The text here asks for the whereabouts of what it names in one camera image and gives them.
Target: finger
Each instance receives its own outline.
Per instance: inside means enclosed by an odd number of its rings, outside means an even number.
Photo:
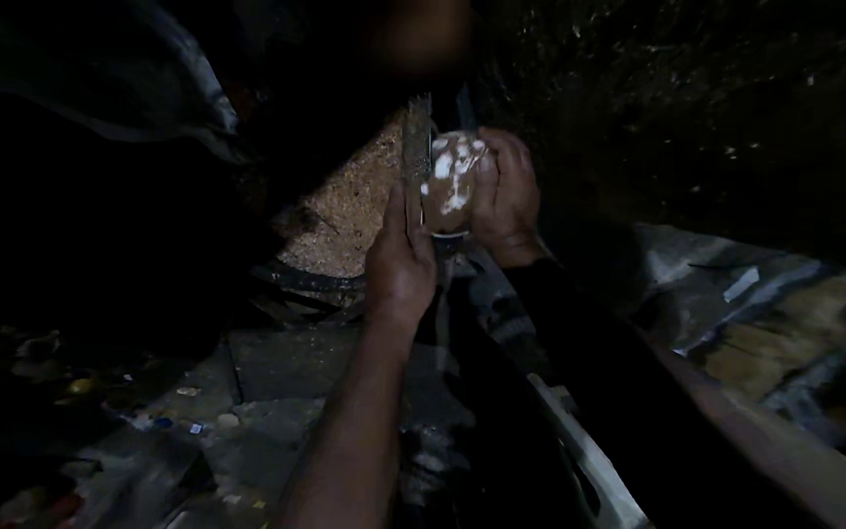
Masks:
[[[495,195],[498,193],[498,165],[494,154],[486,152],[476,166],[476,189],[472,198],[472,215],[491,216],[494,211]]]
[[[432,235],[426,225],[414,227],[409,236],[417,261],[436,270],[436,250],[432,246]]]
[[[406,189],[403,179],[398,179],[390,188],[387,207],[383,211],[382,232],[388,235],[403,235],[407,230]]]
[[[478,129],[478,137],[485,142],[486,145],[498,152],[498,171],[501,174],[515,174],[523,172],[521,164],[521,151],[518,150],[517,145],[511,141],[510,135],[505,131],[499,129],[490,129],[482,127]]]
[[[415,253],[421,248],[432,248],[429,230],[423,223],[423,204],[420,202],[419,187],[411,186],[407,191],[407,239]]]
[[[514,148],[518,150],[518,157],[521,160],[521,168],[529,172],[531,175],[534,174],[534,164],[531,162],[531,150],[527,148],[527,144],[524,143],[521,138],[501,129],[482,127],[482,130],[485,131],[485,134],[489,137],[507,139]]]

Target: dark clothing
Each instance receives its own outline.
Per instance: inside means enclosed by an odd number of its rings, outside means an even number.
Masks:
[[[505,273],[537,329],[558,383],[567,387],[580,409],[577,419],[652,523],[746,528],[764,520],[771,525],[818,525],[786,492],[756,472],[700,413],[637,330],[571,286],[558,265],[542,260]],[[528,514],[517,523],[543,526],[538,511],[544,510],[550,513],[551,526],[576,526],[563,518],[558,522],[574,508],[558,491],[570,482],[564,480],[564,470],[554,468],[564,465],[549,425],[530,417],[537,414],[536,408],[525,409],[537,402],[523,378],[526,373],[516,372],[516,362],[499,361],[496,345],[484,333],[482,338],[474,336],[458,314],[463,305],[453,303],[453,296],[450,292],[450,308],[457,312],[450,329],[453,352],[458,357],[461,348],[477,351],[460,358],[466,385],[482,370],[468,394],[490,395],[473,403],[476,429],[500,428],[482,432],[479,445],[494,457],[510,461],[517,453],[526,460],[519,463],[519,475],[489,468],[497,462],[484,461],[488,455],[483,454],[481,464],[473,461],[476,473],[487,473],[496,488],[505,489],[497,491],[496,498],[506,505],[506,520],[518,519],[518,498],[526,498],[530,503],[521,506]],[[501,367],[484,371],[486,365],[499,363]],[[519,399],[528,404],[518,404]],[[530,430],[511,435],[515,418]]]

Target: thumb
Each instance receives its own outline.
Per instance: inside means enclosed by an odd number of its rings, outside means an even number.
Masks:
[[[476,165],[476,189],[472,199],[472,215],[487,216],[494,210],[494,197],[498,192],[498,163],[494,154],[486,152]]]

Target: forearm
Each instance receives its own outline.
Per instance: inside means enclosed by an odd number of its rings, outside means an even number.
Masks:
[[[397,483],[400,391],[413,331],[372,321],[286,491],[282,527],[382,527]]]

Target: dark wall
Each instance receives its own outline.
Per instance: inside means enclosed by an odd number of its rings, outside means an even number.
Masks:
[[[846,2],[476,2],[482,120],[557,211],[846,264]]]

